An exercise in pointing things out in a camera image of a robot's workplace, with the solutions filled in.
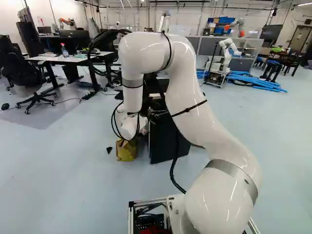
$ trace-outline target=blue pipe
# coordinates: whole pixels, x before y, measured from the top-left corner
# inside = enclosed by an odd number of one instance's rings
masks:
[[[254,86],[253,87],[254,89],[264,89],[264,90],[269,90],[269,91],[273,91],[273,92],[280,92],[279,90],[277,89],[270,89],[270,88],[265,88],[265,87],[260,87],[260,86]]]

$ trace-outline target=black cable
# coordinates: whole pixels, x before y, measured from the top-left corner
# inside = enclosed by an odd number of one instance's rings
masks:
[[[170,167],[170,180],[176,186],[177,189],[179,189],[183,194],[186,194],[186,191],[176,182],[175,176],[174,176],[174,168],[176,165],[176,161],[178,159],[178,152],[179,152],[179,130],[178,129],[176,130],[175,139],[176,139],[175,157],[172,160],[172,164]]]
[[[107,96],[109,96],[109,95],[117,95],[117,94],[119,94],[119,92],[118,93],[116,93],[116,94],[106,94],[106,93],[103,93],[102,91],[99,91],[101,94],[103,94],[103,95],[107,95]]]
[[[94,18],[93,18],[93,14],[92,14],[93,11],[92,11],[92,9],[91,9],[91,4],[93,4],[93,2],[91,3],[91,0],[89,0],[89,3],[90,3],[90,13],[91,13],[91,17],[92,17],[92,19],[94,19]]]
[[[272,11],[272,9],[273,9],[274,3],[275,3],[275,0],[273,0],[272,7],[271,7],[271,10],[270,10],[270,13],[269,13],[269,16],[268,16],[268,19],[267,19],[265,25],[267,25],[267,23],[268,23],[268,21],[269,21],[270,14],[271,14],[271,11]]]
[[[63,101],[55,102],[54,104],[60,104],[60,103],[63,103],[63,102],[69,101],[69,100],[73,100],[73,99],[78,99],[79,100],[79,104],[83,101],[81,98],[73,97],[73,98],[69,98],[69,99],[63,100]],[[49,102],[48,103],[36,103],[34,106],[36,106],[36,105],[50,105],[50,103]],[[0,110],[0,111],[7,111],[7,110],[12,110],[12,109],[17,109],[17,108],[16,107],[12,107],[12,108],[9,108],[9,109],[6,109],[6,110]]]
[[[100,76],[106,76],[106,72],[103,72],[101,71],[100,69],[96,68],[92,61],[91,61],[91,52],[94,48],[96,48],[97,45],[99,45],[99,43],[101,43],[102,40],[105,40],[105,38],[109,37],[109,36],[112,36],[112,35],[115,35],[117,36],[118,33],[121,33],[121,34],[128,34],[128,33],[131,33],[130,30],[127,30],[127,29],[112,29],[112,30],[108,30],[106,32],[102,32],[100,34],[98,34],[90,43],[89,45],[89,51],[88,51],[88,55],[87,55],[87,58],[88,58],[88,62],[89,62],[89,68],[94,71],[96,74],[100,75]]]
[[[115,135],[116,135],[117,137],[119,137],[120,139],[123,139],[123,140],[130,141],[130,140],[133,140],[133,139],[138,135],[138,133],[139,133],[139,131],[140,131],[139,113],[137,113],[136,133],[135,133],[135,135],[134,135],[133,138],[131,138],[131,139],[125,139],[125,138],[122,136],[122,134],[120,133],[119,128],[118,128],[118,126],[117,126],[117,122],[116,122],[116,111],[117,111],[117,108],[118,108],[121,104],[123,104],[123,101],[122,101],[121,103],[119,103],[119,104],[115,107],[115,109],[114,109],[114,111],[113,111],[113,113],[112,113],[112,116],[111,116],[111,127],[112,127],[113,132],[115,133]]]
[[[285,19],[284,19],[284,22],[283,22],[283,25],[284,25],[284,23],[285,23],[285,21],[286,21],[286,18],[287,18],[287,16],[288,16],[288,13],[289,13],[289,10],[291,9],[291,7],[292,7],[292,1],[291,1],[291,4],[289,5],[287,14],[286,14]]]

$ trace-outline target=office chair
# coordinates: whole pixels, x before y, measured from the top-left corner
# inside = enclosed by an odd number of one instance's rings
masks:
[[[100,35],[102,35],[103,33],[105,33],[106,31],[108,31],[108,29],[101,29],[101,33],[98,34],[94,39],[96,39],[97,37],[99,37]],[[106,84],[106,87],[112,87],[114,83],[121,83],[121,72],[120,70],[113,70],[111,69],[111,66],[113,66],[113,63],[118,61],[119,56],[118,56],[118,51],[116,50],[116,48],[114,47],[114,40],[117,39],[116,36],[111,36],[109,38],[107,38],[107,41],[104,43],[101,43],[99,46],[97,46],[97,49],[99,49],[100,51],[109,51],[109,52],[113,52],[112,54],[106,55],[104,57],[104,62],[105,62],[105,66],[106,66],[106,78],[108,80],[108,83]]]
[[[27,106],[25,110],[25,113],[29,114],[30,108],[32,108],[37,102],[46,101],[52,106],[55,105],[53,100],[46,99],[46,97],[57,97],[57,93],[36,93],[36,91],[46,82],[43,71],[44,63],[38,63],[36,66],[28,63],[21,52],[13,47],[10,39],[3,37],[2,35],[0,35],[0,60],[3,76],[13,84],[10,91],[21,98],[33,94],[32,97],[16,103],[16,108],[19,109],[21,108],[21,104],[30,102],[30,105]]]

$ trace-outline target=door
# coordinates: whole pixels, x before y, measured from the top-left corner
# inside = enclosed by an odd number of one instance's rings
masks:
[[[306,42],[308,35],[311,31],[310,27],[297,26],[295,33],[292,36],[292,40],[289,43],[289,47],[292,51],[300,52],[304,43]]]

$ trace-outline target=desk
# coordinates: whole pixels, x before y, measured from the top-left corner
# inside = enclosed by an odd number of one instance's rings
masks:
[[[97,58],[97,57],[103,57],[103,56],[106,56],[106,55],[111,54],[111,53],[112,52],[105,52],[105,51],[103,51],[103,52],[101,52],[100,55],[91,56],[90,58],[94,59],[94,58]],[[98,81],[97,81],[97,78],[96,78],[96,75],[95,75],[94,71],[92,69],[90,69],[90,64],[88,62],[87,57],[85,57],[85,58],[75,58],[73,56],[69,56],[67,58],[64,58],[63,56],[57,56],[57,57],[37,56],[37,57],[27,58],[26,60],[30,60],[30,61],[49,61],[49,62],[53,62],[55,64],[60,64],[60,65],[74,64],[76,66],[87,66],[89,68],[89,71],[90,71],[90,78],[91,78],[91,81],[92,81],[92,87],[94,89],[94,92],[90,93],[90,95],[87,97],[87,99],[89,99],[90,97],[94,96],[101,88],[101,86],[98,84]],[[57,88],[59,88],[59,87],[64,85],[64,84],[58,84],[50,63],[47,63],[46,69],[47,69],[47,72],[48,72],[49,77],[51,79],[53,87],[43,91],[43,93],[51,92],[52,90],[57,89]]]

